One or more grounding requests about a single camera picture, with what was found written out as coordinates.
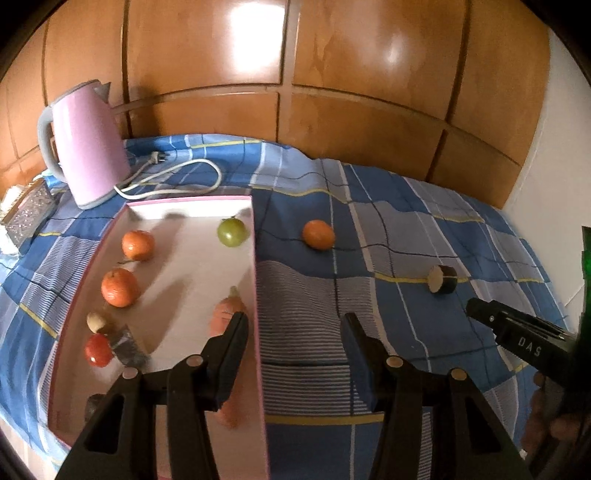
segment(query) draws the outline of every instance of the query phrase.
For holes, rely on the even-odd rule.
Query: wooden panel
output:
[[[381,98],[445,118],[464,0],[304,0],[294,83]]]
[[[0,171],[12,165],[17,160],[10,139],[8,126],[8,105],[6,81],[0,82]]]
[[[210,85],[278,83],[285,0],[133,0],[131,100]]]
[[[437,122],[420,113],[296,93],[288,134],[279,142],[311,158],[381,167],[423,180],[440,135]]]
[[[548,80],[548,28],[519,0],[473,0],[452,124],[523,165]]]
[[[485,143],[450,131],[431,182],[502,208],[521,167]]]
[[[115,123],[117,125],[117,130],[119,130],[121,138],[129,138],[129,129],[127,128],[127,117],[125,113],[115,115]]]
[[[13,185],[26,185],[27,183],[20,166],[15,163],[0,174],[0,196],[4,197],[6,191]]]
[[[47,31],[47,100],[87,80],[111,82],[109,103],[123,103],[121,25],[124,0],[68,0]]]
[[[24,180],[29,182],[35,175],[39,175],[47,167],[39,149],[33,150],[19,161]]]
[[[45,107],[41,56],[46,25],[37,29],[7,72],[8,116],[19,157],[37,146],[37,120]]]
[[[189,97],[132,110],[135,137],[217,133],[275,141],[276,93]]]

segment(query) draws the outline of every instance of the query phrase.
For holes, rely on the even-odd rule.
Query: finger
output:
[[[521,439],[521,447],[527,453],[535,452],[544,441],[548,430],[542,415],[532,415],[525,424],[525,432]]]
[[[581,415],[576,413],[567,413],[550,423],[550,434],[555,439],[567,442],[573,442],[579,436],[581,428]]]
[[[546,381],[546,377],[541,372],[536,372],[534,374],[534,383],[542,388],[544,386],[544,382]]]
[[[544,411],[544,406],[546,403],[546,397],[544,395],[544,391],[536,390],[534,394],[531,396],[531,414],[538,415]]]

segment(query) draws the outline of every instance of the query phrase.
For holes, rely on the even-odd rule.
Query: tomato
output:
[[[84,355],[88,363],[95,367],[106,367],[113,358],[113,352],[105,335],[91,335],[84,347]]]

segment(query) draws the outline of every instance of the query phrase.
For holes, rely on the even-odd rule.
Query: power cord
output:
[[[122,187],[123,185],[126,185],[129,182],[133,181],[139,174],[141,174],[150,165],[157,164],[158,162],[163,161],[163,160],[164,160],[164,158],[161,156],[161,154],[159,152],[152,152],[152,154],[150,155],[150,159],[144,165],[142,165],[131,177],[128,177],[127,179],[122,181],[118,186],[115,185],[113,188],[115,189],[115,191],[119,195],[121,195],[125,199],[141,200],[141,199],[150,197],[152,195],[162,195],[162,194],[168,194],[168,193],[192,193],[192,194],[204,195],[206,193],[216,190],[220,186],[220,184],[222,183],[222,171],[214,162],[212,162],[211,160],[207,160],[206,158],[195,158],[194,160],[189,160],[189,161],[180,163],[178,165],[174,165],[174,166],[167,168],[163,171],[159,171],[157,173],[149,175],[148,177],[138,181],[137,183],[132,183],[131,185],[128,185],[126,187]],[[206,188],[200,189],[200,190],[197,190],[197,189],[191,189],[191,190],[164,189],[164,190],[154,190],[153,192],[138,193],[136,195],[131,195],[131,194],[127,193],[130,190],[141,187],[143,184],[149,182],[150,180],[153,180],[157,177],[160,177],[162,175],[170,173],[174,170],[178,170],[180,168],[186,167],[187,165],[192,165],[194,163],[206,163],[216,171],[217,180],[213,183],[212,186],[206,187]]]

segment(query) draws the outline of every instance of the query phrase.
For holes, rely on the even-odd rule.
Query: carrot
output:
[[[245,311],[244,304],[238,296],[238,290],[236,287],[232,287],[230,289],[230,295],[220,301],[213,309],[212,318],[209,321],[209,336],[222,335],[226,331],[226,328],[228,328],[232,316],[236,312]],[[224,402],[222,408],[213,414],[221,425],[229,429],[238,426],[240,420],[240,395],[236,387],[235,382],[230,397]]]

